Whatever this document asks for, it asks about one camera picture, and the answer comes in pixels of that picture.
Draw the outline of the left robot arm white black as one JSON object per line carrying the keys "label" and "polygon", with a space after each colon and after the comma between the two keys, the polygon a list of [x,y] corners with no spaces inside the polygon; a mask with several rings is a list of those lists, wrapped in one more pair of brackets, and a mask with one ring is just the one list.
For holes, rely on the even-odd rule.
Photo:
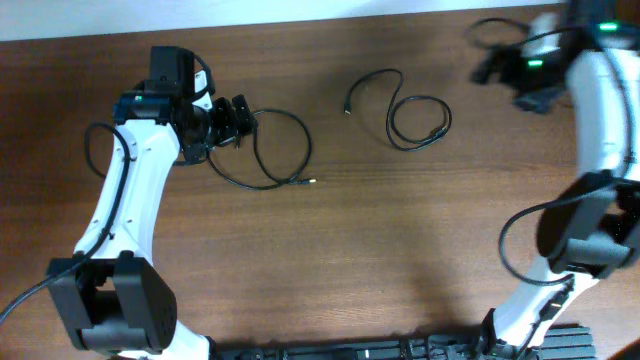
{"label": "left robot arm white black", "polygon": [[213,359],[215,342],[183,325],[153,267],[153,233],[167,177],[257,128],[243,96],[211,97],[199,56],[154,46],[150,74],[116,102],[114,146],[96,210],[69,258],[54,258],[48,290],[71,344],[133,359]]}

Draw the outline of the black USB cable long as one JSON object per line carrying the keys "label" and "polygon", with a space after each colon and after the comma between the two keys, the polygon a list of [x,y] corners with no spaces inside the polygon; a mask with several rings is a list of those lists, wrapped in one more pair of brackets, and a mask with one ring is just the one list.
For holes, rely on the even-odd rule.
{"label": "black USB cable long", "polygon": [[[233,178],[222,166],[217,164],[217,157],[213,151],[210,151],[207,156],[207,163],[212,170],[230,184],[251,191],[270,191],[284,186],[312,185],[315,183],[315,178],[304,176],[304,171],[309,165],[313,154],[311,132],[304,121],[296,114],[275,108],[259,109],[253,111],[252,115],[254,117],[254,125],[252,131],[249,133],[251,136],[252,152],[256,165],[268,182],[265,184],[248,184]],[[280,120],[290,120],[299,127],[299,130],[294,132],[293,135],[274,135],[274,140],[267,142],[267,147],[272,157],[275,155],[283,155],[285,161],[291,162],[298,160],[296,166],[288,170],[287,174],[276,174],[270,169],[267,163],[269,158],[263,155],[261,151],[261,141],[263,140],[261,125],[263,122],[260,120],[260,117],[266,119],[269,116],[278,117]]]}

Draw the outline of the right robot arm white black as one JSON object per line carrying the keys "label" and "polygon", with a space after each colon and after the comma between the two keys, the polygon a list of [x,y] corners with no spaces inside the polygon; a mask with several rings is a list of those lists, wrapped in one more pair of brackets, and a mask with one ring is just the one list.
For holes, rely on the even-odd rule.
{"label": "right robot arm white black", "polygon": [[639,28],[611,1],[571,1],[540,15],[513,44],[491,44],[472,80],[514,89],[544,114],[562,93],[575,112],[577,176],[538,204],[537,256],[475,336],[432,336],[432,359],[591,359],[589,330],[558,326],[586,290],[639,258]]}

